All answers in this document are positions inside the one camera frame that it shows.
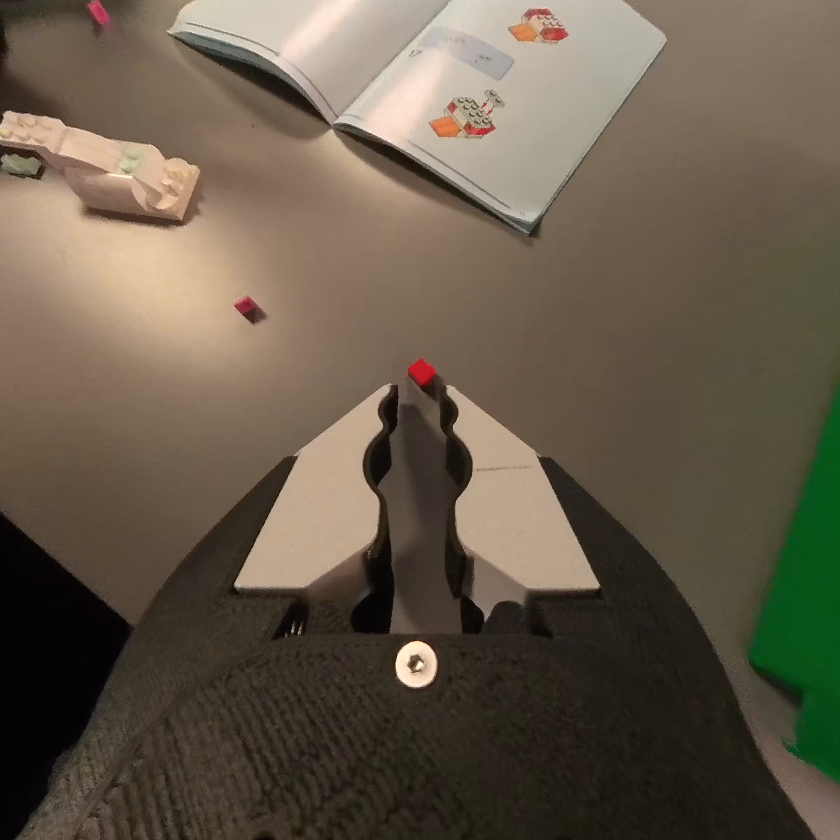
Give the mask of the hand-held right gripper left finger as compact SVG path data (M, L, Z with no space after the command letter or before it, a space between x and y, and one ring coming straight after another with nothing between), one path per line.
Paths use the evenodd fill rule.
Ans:
M234 589L354 606L371 591L386 537L379 484L390 468L398 389L384 385L303 446Z

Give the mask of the green plastic bin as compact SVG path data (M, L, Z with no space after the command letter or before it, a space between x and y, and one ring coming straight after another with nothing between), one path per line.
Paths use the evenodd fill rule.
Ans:
M839 782L839 394L772 575L749 662L799 704L788 750Z

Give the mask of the open lego instruction booklet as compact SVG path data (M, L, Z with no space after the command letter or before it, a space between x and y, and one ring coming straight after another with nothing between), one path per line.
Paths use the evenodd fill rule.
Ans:
M287 80L526 234L666 44L620 1L197 1L168 34Z

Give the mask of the white lego build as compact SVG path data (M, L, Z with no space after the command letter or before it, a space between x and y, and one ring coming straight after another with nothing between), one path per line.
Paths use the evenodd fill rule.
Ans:
M89 209L182 223L200 169L166 159L153 145L113 140L61 120L5 111L2 148L36 157L56 170Z

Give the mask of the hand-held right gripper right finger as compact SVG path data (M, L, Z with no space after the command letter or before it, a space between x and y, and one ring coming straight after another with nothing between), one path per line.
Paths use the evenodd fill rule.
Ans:
M598 595L601 586L537 452L464 393L444 388L443 428L464 459L454 504L462 592L483 613L538 596Z

